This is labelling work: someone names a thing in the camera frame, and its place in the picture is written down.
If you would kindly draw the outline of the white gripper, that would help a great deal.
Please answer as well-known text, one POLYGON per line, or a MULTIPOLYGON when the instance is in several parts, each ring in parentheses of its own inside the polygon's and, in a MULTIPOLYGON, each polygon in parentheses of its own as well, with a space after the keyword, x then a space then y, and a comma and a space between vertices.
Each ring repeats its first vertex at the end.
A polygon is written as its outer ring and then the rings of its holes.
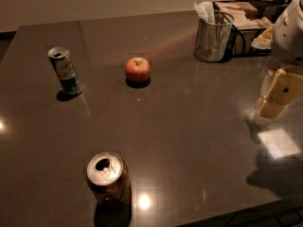
POLYGON ((269 125, 303 93, 303 0, 292 0, 276 19, 251 43, 256 49, 271 49, 278 60, 289 63, 269 70, 262 82, 253 114, 253 122, 269 125))

